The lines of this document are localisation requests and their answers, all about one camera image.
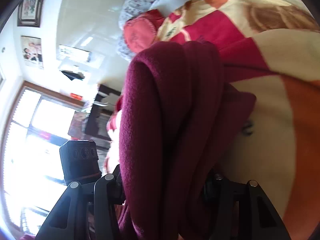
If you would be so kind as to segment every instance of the patterned blanket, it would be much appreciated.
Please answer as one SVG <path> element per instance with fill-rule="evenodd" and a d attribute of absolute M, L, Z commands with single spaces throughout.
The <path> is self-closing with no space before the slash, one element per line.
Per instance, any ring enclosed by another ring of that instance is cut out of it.
<path fill-rule="evenodd" d="M 320 28 L 301 0 L 191 0 L 158 41 L 214 43 L 225 81 L 257 97 L 220 161 L 231 180 L 255 179 L 293 240 L 320 221 Z"/>

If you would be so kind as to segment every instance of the framed picture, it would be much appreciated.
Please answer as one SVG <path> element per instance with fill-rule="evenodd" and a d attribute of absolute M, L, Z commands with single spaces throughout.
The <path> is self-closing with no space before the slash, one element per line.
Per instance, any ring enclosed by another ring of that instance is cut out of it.
<path fill-rule="evenodd" d="M 18 26 L 40 27 L 43 0 L 23 0 L 18 8 Z"/>
<path fill-rule="evenodd" d="M 41 39 L 21 36 L 22 56 L 26 66 L 43 68 Z"/>

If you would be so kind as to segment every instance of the silver screw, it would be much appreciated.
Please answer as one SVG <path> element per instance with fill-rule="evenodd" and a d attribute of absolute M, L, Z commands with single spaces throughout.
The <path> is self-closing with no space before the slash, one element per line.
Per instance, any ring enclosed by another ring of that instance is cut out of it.
<path fill-rule="evenodd" d="M 250 186 L 252 187 L 257 187 L 258 186 L 258 182 L 256 182 L 255 180 L 250 180 L 249 181 Z"/>
<path fill-rule="evenodd" d="M 218 173 L 215 174 L 214 177 L 215 177 L 216 180 L 222 180 L 222 179 L 223 179 L 222 175 L 220 175 L 220 174 L 218 174 Z"/>
<path fill-rule="evenodd" d="M 114 177 L 115 176 L 112 173 L 107 174 L 106 176 L 104 176 L 105 180 L 113 180 Z"/>
<path fill-rule="evenodd" d="M 78 186 L 79 186 L 79 183 L 76 182 L 76 181 L 71 182 L 71 184 L 70 184 L 70 187 L 71 187 L 71 188 L 76 188 L 76 187 L 78 187 Z"/>

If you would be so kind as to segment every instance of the red pillow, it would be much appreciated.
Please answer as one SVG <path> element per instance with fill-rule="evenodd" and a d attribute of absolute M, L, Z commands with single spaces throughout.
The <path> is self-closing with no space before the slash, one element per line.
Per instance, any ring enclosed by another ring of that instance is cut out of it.
<path fill-rule="evenodd" d="M 124 41 L 133 52 L 149 48 L 154 42 L 157 31 L 164 21 L 161 13 L 155 9 L 147 11 L 124 25 Z"/>

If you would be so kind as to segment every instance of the photo on wall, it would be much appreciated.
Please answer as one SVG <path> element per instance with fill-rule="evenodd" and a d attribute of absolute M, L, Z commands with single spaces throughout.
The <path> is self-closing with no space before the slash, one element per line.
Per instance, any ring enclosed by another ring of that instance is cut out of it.
<path fill-rule="evenodd" d="M 26 66 L 43 68 L 41 39 L 21 36 L 22 56 Z"/>
<path fill-rule="evenodd" d="M 43 0 L 23 0 L 18 9 L 18 26 L 40 27 Z"/>

